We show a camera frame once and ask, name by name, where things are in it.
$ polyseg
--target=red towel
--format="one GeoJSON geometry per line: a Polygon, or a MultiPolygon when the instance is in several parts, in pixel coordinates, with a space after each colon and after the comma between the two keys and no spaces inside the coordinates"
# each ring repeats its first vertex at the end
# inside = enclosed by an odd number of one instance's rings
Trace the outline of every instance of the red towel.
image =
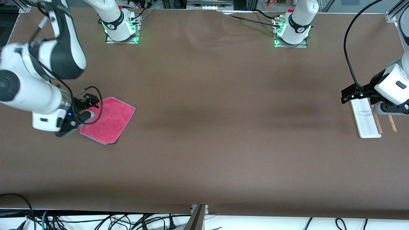
{"type": "MultiPolygon", "coordinates": [[[[81,126],[80,133],[101,144],[112,144],[117,141],[136,108],[114,97],[102,101],[101,118],[95,124],[81,126]]],[[[88,111],[95,113],[95,117],[90,121],[92,122],[98,117],[100,109],[91,107],[88,111]]]]}

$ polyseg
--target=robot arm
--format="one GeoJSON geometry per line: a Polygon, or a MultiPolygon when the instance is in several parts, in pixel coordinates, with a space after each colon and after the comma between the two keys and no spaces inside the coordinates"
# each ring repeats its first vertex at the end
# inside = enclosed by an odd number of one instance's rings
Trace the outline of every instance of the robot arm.
{"type": "MultiPolygon", "coordinates": [[[[406,22],[409,12],[406,9],[399,19],[399,28],[409,45],[409,25],[406,22]]],[[[369,97],[374,105],[373,111],[378,115],[409,115],[409,52],[375,75],[368,84],[360,87],[352,84],[341,93],[343,104],[369,97]]]]}
{"type": "Polygon", "coordinates": [[[293,12],[284,14],[285,26],[278,32],[286,43],[301,43],[311,29],[311,22],[319,9],[317,0],[300,0],[293,12]]]}
{"type": "Polygon", "coordinates": [[[76,79],[85,70],[86,61],[65,0],[37,4],[44,8],[46,17],[36,34],[49,18],[54,38],[33,42],[34,35],[27,43],[13,43],[2,49],[0,102],[32,112],[34,128],[62,136],[92,118],[90,112],[79,112],[96,107],[99,101],[93,95],[79,100],[50,83],[56,76],[58,80],[76,79]]]}
{"type": "Polygon", "coordinates": [[[102,20],[107,35],[114,41],[124,41],[136,32],[135,13],[119,9],[114,0],[84,0],[90,4],[102,20]]]}

